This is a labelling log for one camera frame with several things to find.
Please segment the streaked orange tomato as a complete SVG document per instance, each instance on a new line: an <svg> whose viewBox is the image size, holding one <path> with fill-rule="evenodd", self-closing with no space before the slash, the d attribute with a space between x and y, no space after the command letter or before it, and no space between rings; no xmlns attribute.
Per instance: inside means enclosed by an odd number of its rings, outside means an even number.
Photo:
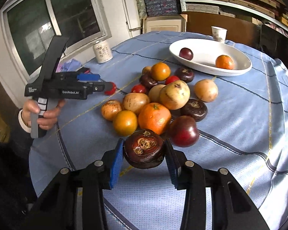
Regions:
<svg viewBox="0 0 288 230"><path fill-rule="evenodd" d="M118 100L109 100L101 107L101 115L107 121L113 121L117 113L123 110L123 106Z"/></svg>

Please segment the tan speckled pear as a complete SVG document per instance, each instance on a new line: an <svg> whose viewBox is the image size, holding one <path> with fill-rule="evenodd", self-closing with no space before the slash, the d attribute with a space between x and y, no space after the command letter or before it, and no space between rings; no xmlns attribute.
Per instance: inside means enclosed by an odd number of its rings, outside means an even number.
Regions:
<svg viewBox="0 0 288 230"><path fill-rule="evenodd" d="M143 107L149 103L149 97L143 93L132 92L123 98L124 109L132 111L136 115L139 115Z"/></svg>

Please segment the small tan round fruit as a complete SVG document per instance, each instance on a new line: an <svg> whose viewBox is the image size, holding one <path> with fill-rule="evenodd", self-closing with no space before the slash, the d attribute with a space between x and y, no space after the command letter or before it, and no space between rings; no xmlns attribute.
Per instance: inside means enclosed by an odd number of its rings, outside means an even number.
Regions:
<svg viewBox="0 0 288 230"><path fill-rule="evenodd" d="M151 66L146 66L142 69L142 74L149 74L151 71Z"/></svg>

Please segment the pale tan pear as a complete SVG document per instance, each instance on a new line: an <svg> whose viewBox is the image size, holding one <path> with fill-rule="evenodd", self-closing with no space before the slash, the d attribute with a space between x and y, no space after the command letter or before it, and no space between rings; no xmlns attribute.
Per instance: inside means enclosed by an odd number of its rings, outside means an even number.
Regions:
<svg viewBox="0 0 288 230"><path fill-rule="evenodd" d="M163 87L165 87L164 84L158 84L150 89L150 91L148 92L150 102L157 102L157 103L159 102L160 91Z"/></svg>

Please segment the large orange mandarin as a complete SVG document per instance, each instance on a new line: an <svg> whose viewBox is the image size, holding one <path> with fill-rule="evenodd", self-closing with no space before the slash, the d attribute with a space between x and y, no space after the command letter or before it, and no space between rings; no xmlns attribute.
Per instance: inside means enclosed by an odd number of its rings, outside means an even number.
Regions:
<svg viewBox="0 0 288 230"><path fill-rule="evenodd" d="M140 129L149 129L161 135L167 130L171 118L168 108L159 103L149 103L141 109L138 124Z"/></svg>

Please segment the red cherry tomato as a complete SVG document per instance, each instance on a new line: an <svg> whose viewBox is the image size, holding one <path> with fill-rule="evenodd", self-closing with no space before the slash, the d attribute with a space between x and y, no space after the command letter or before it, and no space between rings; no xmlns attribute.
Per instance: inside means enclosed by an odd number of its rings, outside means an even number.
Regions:
<svg viewBox="0 0 288 230"><path fill-rule="evenodd" d="M166 80L165 80L165 85L168 85L172 82L175 82L175 81L178 81L179 80L179 77L175 76L175 75L172 75L172 76L169 76Z"/></svg>

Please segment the large tan pear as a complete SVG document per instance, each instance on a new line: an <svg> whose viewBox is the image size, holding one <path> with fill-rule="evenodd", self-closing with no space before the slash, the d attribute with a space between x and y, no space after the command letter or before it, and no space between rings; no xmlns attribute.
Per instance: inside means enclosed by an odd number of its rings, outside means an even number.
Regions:
<svg viewBox="0 0 288 230"><path fill-rule="evenodd" d="M182 80L176 80L160 91L159 102L169 110L182 108L190 99L190 89Z"/></svg>

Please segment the dark brown mangosteen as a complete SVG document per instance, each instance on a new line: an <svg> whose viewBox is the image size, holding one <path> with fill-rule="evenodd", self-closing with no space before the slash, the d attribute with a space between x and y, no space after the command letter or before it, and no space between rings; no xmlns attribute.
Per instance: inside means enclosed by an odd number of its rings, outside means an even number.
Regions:
<svg viewBox="0 0 288 230"><path fill-rule="evenodd" d="M130 135L124 144L126 161L138 169L150 169L160 165L165 157L164 140L149 129L141 129Z"/></svg>

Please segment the dark red plum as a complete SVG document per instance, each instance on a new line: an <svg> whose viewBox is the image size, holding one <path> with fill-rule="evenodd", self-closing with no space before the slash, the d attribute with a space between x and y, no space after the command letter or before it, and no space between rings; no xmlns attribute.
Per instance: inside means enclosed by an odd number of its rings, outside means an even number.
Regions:
<svg viewBox="0 0 288 230"><path fill-rule="evenodd" d="M178 147L190 147L199 139L199 130L191 116L176 118L168 129L168 137L172 144Z"/></svg>
<svg viewBox="0 0 288 230"><path fill-rule="evenodd" d="M182 48L181 50L180 50L180 52L179 52L179 56L181 57L181 58L184 58L184 59L186 59L186 60L189 60L189 61L191 61L192 59L193 59L193 57L194 57L194 54L193 54L193 52L189 49L189 48Z"/></svg>

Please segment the round tan pear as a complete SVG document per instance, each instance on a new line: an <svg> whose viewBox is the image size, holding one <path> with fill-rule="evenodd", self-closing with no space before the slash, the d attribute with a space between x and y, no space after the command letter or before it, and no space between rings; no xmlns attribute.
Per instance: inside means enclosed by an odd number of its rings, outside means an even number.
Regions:
<svg viewBox="0 0 288 230"><path fill-rule="evenodd" d="M198 81L194 85L194 93L198 99L204 102L212 102L218 96L218 87L214 81L209 79L204 79Z"/></svg>

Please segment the small red tomato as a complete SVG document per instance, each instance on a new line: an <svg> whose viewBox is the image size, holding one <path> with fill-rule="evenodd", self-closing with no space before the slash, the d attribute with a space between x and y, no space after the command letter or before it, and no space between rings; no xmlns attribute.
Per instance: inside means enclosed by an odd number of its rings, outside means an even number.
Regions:
<svg viewBox="0 0 288 230"><path fill-rule="evenodd" d="M104 94L107 96L113 95L116 92L116 85L113 82L107 82Z"/></svg>

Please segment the small yellow-orange fruit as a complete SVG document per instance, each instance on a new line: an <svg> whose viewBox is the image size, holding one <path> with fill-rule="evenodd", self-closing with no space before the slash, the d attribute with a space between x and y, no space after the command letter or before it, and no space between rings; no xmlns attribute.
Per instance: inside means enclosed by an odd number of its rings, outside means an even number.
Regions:
<svg viewBox="0 0 288 230"><path fill-rule="evenodd" d="M163 62L153 65L150 69L150 76L155 81L164 81L170 76L170 74L170 67Z"/></svg>

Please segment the red-cased smartphone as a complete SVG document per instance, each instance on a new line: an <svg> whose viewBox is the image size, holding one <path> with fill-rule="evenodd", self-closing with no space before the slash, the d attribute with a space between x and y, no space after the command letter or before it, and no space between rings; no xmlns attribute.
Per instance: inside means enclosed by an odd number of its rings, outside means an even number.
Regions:
<svg viewBox="0 0 288 230"><path fill-rule="evenodd" d="M90 69L88 67L81 67L80 69L77 70L78 74L89 74Z"/></svg>

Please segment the white drink can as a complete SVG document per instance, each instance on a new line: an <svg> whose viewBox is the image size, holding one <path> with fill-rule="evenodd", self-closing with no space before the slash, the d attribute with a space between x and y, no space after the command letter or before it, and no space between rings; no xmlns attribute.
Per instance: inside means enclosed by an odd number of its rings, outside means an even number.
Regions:
<svg viewBox="0 0 288 230"><path fill-rule="evenodd" d="M98 64L102 64L110 61L112 56L112 51L106 40L98 40L93 44L94 54Z"/></svg>

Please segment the purple cloth pile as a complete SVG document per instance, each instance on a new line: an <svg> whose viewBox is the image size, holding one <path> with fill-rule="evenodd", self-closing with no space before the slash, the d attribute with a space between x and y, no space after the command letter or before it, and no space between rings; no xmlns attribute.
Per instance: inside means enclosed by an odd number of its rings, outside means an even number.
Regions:
<svg viewBox="0 0 288 230"><path fill-rule="evenodd" d="M78 60L71 59L66 62L59 63L56 72L74 72L82 67L82 63Z"/></svg>

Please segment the framed picture panel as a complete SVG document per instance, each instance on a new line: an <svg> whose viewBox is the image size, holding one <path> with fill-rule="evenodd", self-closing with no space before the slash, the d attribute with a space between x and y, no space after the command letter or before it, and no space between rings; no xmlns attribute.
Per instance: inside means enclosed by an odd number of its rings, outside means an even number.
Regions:
<svg viewBox="0 0 288 230"><path fill-rule="evenodd" d="M168 15L145 17L142 21L142 33L152 31L185 32L188 15Z"/></svg>

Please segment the white oval plate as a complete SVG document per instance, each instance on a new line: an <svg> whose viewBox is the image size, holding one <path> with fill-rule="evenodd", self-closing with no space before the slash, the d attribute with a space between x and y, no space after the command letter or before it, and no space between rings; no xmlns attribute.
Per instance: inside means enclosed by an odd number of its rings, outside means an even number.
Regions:
<svg viewBox="0 0 288 230"><path fill-rule="evenodd" d="M182 58L179 53L182 48L188 48L193 53L192 60ZM182 39L172 43L169 51L181 64L211 75L239 76L252 68L252 62L242 51L224 43L208 39ZM227 70L216 67L217 57L227 55L233 60L233 69Z"/></svg>

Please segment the white paper cup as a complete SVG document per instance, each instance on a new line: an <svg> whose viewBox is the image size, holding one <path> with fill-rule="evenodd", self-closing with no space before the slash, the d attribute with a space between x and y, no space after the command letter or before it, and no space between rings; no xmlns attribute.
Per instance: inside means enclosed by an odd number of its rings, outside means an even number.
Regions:
<svg viewBox="0 0 288 230"><path fill-rule="evenodd" d="M224 43L226 40L227 29L220 28L218 26L211 26L212 37L215 41Z"/></svg>

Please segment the window with white frame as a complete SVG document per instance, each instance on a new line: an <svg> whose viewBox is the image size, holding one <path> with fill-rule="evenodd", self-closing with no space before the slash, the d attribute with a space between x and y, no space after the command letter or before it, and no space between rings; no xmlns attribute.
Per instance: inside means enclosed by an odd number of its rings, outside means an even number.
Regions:
<svg viewBox="0 0 288 230"><path fill-rule="evenodd" d="M101 0L10 0L2 24L13 62L26 80L40 70L54 36L69 39L64 57L111 36Z"/></svg>

